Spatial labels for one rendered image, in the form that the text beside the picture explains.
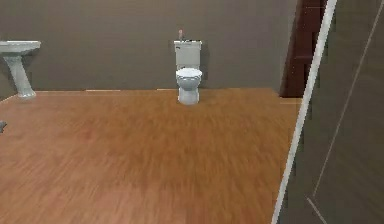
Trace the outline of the white toilet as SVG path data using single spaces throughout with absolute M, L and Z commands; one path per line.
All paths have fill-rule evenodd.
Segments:
M 196 40 L 174 41 L 178 101 L 184 105 L 199 102 L 199 85 L 202 42 Z

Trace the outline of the dark brown room door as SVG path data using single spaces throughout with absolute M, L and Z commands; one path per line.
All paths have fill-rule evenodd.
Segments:
M 279 95 L 301 98 L 327 0 L 298 0 Z

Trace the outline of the grey glass shower enclosure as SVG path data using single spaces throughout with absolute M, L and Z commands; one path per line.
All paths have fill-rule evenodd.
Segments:
M 270 224 L 384 224 L 384 0 L 325 0 Z

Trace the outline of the white pedestal sink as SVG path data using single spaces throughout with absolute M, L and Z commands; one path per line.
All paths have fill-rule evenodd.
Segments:
M 0 41 L 0 56 L 11 72 L 17 95 L 22 99 L 31 99 L 36 96 L 26 75 L 22 58 L 39 49 L 40 46 L 40 41 Z

